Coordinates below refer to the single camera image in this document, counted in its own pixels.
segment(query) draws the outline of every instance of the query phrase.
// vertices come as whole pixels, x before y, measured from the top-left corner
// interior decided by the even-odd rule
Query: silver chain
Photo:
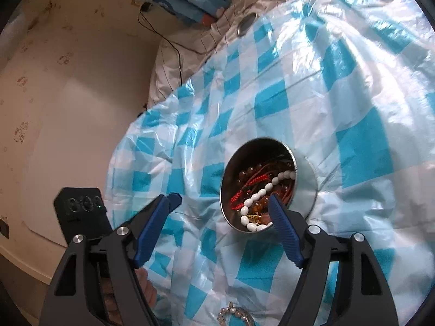
[[[244,321],[246,326],[254,326],[254,319],[252,316],[245,309],[236,308],[233,305],[233,302],[230,302],[226,308],[222,308],[220,310],[219,315],[217,316],[217,321],[219,322],[220,326],[227,326],[225,317],[228,314],[240,318],[242,321]]]

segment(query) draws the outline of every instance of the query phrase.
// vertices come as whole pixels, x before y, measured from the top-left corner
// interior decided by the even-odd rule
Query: electrical wire
[[[141,22],[141,20],[139,18],[139,15],[138,15],[138,22],[139,22],[139,24],[142,27],[148,29],[150,32],[154,32],[154,33],[158,34],[160,37],[162,37],[164,40],[166,40],[175,49],[175,51],[177,52],[177,54],[178,54],[178,70],[180,71],[180,87],[181,87],[183,85],[183,75],[181,73],[181,55],[180,55],[180,52],[178,51],[178,49],[176,47],[174,47],[174,45],[172,44],[172,42],[169,39],[165,38],[162,34],[160,34],[158,31],[156,31],[154,29],[153,25],[147,20],[147,18],[142,13],[141,13],[141,16],[145,19],[145,21],[148,22],[148,24],[150,25],[151,28],[153,28],[153,30],[149,29],[147,26],[142,24],[142,22]]]
[[[164,36],[162,36],[162,34],[160,34],[158,31],[156,31],[156,30],[154,29],[153,25],[151,24],[151,22],[148,21],[148,19],[145,17],[145,15],[143,14],[142,11],[141,11],[141,16],[142,16],[142,18],[143,18],[143,19],[144,19],[144,20],[145,20],[145,21],[150,25],[150,27],[151,27],[153,30],[150,30],[149,28],[147,28],[146,26],[144,26],[144,25],[141,23],[141,26],[142,26],[142,27],[145,27],[145,28],[147,28],[149,31],[154,32],[154,33],[160,35],[162,38],[164,38],[166,41],[168,41],[168,42],[170,42],[170,43],[173,43],[173,44],[175,44],[175,45],[181,46],[183,49],[186,49],[186,50],[188,50],[188,51],[190,51],[190,52],[194,52],[194,53],[197,54],[197,55],[207,55],[207,54],[211,53],[214,49],[216,49],[216,47],[214,46],[214,47],[212,47],[210,50],[206,50],[205,52],[199,52],[199,51],[197,51],[197,50],[193,50],[193,49],[191,49],[191,48],[188,48],[188,47],[186,47],[186,46],[184,46],[184,45],[182,45],[182,44],[180,44],[180,43],[177,43],[177,42],[174,42],[174,41],[169,41],[169,40],[166,39]]]

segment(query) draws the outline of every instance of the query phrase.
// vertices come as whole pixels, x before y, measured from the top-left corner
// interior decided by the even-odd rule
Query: human hand
[[[134,272],[136,272],[136,277],[138,278],[145,300],[151,308],[154,307],[157,303],[157,290],[148,280],[148,271],[141,267],[140,269],[134,270]],[[109,314],[109,320],[118,325],[123,325],[110,279],[103,278],[101,280],[101,287],[103,290],[104,303],[106,304],[107,313]]]

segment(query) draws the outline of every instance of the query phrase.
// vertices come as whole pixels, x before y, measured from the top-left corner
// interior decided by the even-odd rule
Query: metal bowl
[[[228,224],[239,232],[260,233],[248,231],[240,223],[240,213],[230,208],[230,199],[239,190],[237,184],[239,172],[270,158],[286,159],[293,162],[296,176],[287,207],[291,207],[293,211],[298,211],[306,218],[314,206],[318,189],[317,178],[308,160],[298,151],[291,150],[278,140],[268,137],[253,139],[246,142],[231,157],[223,172],[222,183],[220,184],[219,198],[222,214]]]

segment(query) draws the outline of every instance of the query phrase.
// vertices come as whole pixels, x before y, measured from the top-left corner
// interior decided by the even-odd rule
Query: blue checkered plastic sheet
[[[316,168],[309,223],[366,235],[404,325],[435,276],[434,45],[414,0],[291,0],[132,123],[108,171],[113,226],[158,194],[183,196],[145,265],[157,316],[213,325],[233,301],[257,325],[278,324],[300,271],[273,230],[232,230],[218,197],[232,154],[271,136]],[[336,272],[331,264],[318,324]]]

